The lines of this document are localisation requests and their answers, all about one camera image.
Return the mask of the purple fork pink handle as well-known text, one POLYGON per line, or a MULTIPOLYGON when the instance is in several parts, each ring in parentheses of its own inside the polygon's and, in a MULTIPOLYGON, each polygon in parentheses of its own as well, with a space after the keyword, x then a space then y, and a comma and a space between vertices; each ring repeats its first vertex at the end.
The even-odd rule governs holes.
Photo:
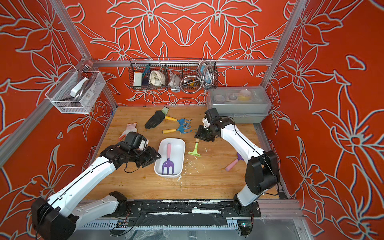
POLYGON ((162 175, 174 174, 175 166, 171 161, 172 144, 167 144, 167 160, 162 165, 162 175))

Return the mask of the green rake wooden handle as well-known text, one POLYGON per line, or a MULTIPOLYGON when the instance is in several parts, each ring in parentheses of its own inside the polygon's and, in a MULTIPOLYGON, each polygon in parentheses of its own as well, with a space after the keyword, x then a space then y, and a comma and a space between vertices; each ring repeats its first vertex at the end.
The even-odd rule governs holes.
POLYGON ((199 139, 195 139, 195 147, 193 151, 188 152, 188 155, 194 156, 194 157, 201 157, 201 154, 198 153, 198 146, 199 146, 199 139))

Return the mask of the purple rake pink handle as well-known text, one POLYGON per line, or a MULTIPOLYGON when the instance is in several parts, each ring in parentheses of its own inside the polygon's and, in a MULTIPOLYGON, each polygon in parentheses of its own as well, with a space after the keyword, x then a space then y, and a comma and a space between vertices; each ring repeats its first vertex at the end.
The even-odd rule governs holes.
POLYGON ((243 161, 242 156, 237 153, 237 158, 225 167, 225 170, 229 172, 239 161, 243 161))

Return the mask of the white oval storage tray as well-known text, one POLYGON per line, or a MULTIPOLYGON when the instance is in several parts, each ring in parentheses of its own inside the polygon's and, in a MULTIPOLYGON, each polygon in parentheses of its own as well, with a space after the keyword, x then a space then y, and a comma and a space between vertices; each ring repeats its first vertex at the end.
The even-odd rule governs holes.
POLYGON ((179 178, 184 168, 186 144, 182 139, 166 138, 160 142, 154 171, 163 178, 179 178))

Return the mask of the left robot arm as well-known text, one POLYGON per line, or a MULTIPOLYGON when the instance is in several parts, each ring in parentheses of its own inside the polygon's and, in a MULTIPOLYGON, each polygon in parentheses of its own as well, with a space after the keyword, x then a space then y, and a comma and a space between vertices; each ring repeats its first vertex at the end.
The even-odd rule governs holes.
POLYGON ((161 155, 148 145, 143 135, 129 132, 123 141, 103 150, 85 171, 60 191, 32 203, 32 226, 36 237, 67 240, 79 227, 100 217, 129 214, 128 199, 118 191, 82 207, 78 207, 78 204, 122 165, 134 163, 140 169, 160 158, 161 155))

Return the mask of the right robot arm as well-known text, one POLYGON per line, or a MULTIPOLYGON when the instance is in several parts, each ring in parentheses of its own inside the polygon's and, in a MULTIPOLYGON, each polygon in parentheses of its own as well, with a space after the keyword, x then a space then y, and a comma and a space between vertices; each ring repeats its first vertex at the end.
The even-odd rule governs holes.
POLYGON ((278 157, 273 151, 259 148, 241 133, 234 120, 221 117, 217 109, 212 108, 205 112, 195 138, 214 142, 218 137, 227 141, 247 165, 246 185, 234 196, 234 210, 244 216, 253 211, 253 204, 261 195, 280 183, 278 157))

